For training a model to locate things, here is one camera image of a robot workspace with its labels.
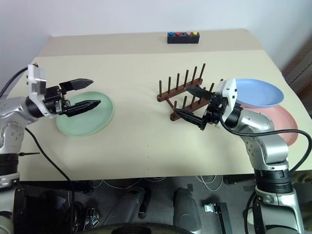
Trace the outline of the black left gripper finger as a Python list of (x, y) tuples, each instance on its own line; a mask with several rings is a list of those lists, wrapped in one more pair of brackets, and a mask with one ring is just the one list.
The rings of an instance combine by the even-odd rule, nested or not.
[(85, 100), (65, 108), (65, 115), (73, 117), (93, 110), (101, 103), (101, 100)]
[(72, 90), (84, 89), (87, 86), (91, 85), (93, 82), (94, 81), (90, 79), (78, 78), (67, 82), (62, 82), (59, 84), (59, 86), (62, 94), (66, 94), (67, 92)]

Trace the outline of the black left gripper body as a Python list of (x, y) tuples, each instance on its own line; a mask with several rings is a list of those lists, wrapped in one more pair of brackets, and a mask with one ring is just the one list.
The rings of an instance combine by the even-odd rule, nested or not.
[(54, 115), (63, 115), (66, 108), (70, 106), (70, 101), (65, 99), (64, 94), (58, 86), (46, 89), (43, 103), (47, 110)]

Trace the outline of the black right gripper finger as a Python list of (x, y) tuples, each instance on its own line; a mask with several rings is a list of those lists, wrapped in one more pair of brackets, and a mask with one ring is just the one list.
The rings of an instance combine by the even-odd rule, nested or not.
[(197, 86), (189, 86), (186, 87), (185, 90), (197, 98), (203, 98), (206, 100), (210, 100), (213, 96), (212, 92), (209, 92)]
[(193, 112), (185, 110), (185, 109), (178, 109), (174, 108), (174, 112), (179, 115), (185, 121), (196, 125), (197, 127), (201, 127), (203, 124), (203, 119), (201, 117), (196, 116)]

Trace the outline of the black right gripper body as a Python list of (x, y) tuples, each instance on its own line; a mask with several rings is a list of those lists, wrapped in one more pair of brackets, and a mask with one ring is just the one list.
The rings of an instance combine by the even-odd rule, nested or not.
[(220, 94), (214, 95), (204, 112), (200, 130), (204, 130), (207, 123), (217, 124), (220, 119), (219, 114), (221, 114), (221, 116), (224, 114), (227, 104), (227, 98)]

